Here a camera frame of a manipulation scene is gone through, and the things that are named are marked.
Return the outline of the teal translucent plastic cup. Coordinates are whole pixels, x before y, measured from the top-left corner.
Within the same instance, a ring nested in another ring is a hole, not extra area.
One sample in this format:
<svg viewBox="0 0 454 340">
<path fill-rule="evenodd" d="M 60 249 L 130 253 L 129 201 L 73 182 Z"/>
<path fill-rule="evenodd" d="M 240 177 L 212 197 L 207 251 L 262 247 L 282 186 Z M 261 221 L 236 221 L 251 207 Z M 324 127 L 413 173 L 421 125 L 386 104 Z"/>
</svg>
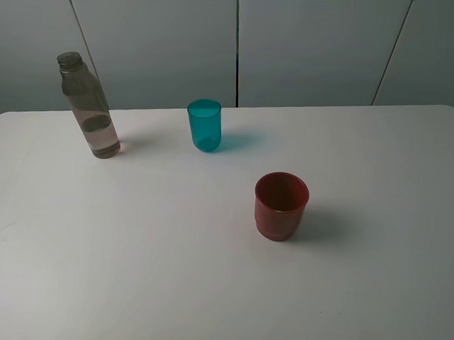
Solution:
<svg viewBox="0 0 454 340">
<path fill-rule="evenodd" d="M 187 113 L 195 147 L 202 152 L 214 151 L 221 143 L 221 105 L 212 99 L 193 101 Z"/>
</svg>

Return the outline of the clear smoky plastic bottle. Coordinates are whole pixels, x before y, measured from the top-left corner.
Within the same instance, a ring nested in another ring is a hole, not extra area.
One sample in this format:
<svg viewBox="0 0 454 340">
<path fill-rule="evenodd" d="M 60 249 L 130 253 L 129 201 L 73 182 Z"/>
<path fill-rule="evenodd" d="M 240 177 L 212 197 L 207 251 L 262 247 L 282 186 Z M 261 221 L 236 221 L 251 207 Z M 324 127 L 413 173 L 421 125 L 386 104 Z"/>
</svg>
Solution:
<svg viewBox="0 0 454 340">
<path fill-rule="evenodd" d="M 57 63 L 61 89 L 92 154 L 100 159 L 114 157 L 121 147 L 104 91 L 77 52 L 65 52 Z"/>
</svg>

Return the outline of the red plastic cup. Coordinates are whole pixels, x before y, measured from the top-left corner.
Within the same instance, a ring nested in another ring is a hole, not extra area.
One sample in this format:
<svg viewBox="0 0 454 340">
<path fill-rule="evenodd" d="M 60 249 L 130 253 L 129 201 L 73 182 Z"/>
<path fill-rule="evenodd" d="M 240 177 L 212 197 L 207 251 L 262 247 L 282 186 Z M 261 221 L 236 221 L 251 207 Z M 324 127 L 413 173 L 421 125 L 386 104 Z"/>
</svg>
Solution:
<svg viewBox="0 0 454 340">
<path fill-rule="evenodd" d="M 275 171 L 257 181 L 254 193 L 257 230 L 276 242 L 293 236 L 309 201 L 308 186 L 293 174 Z"/>
</svg>

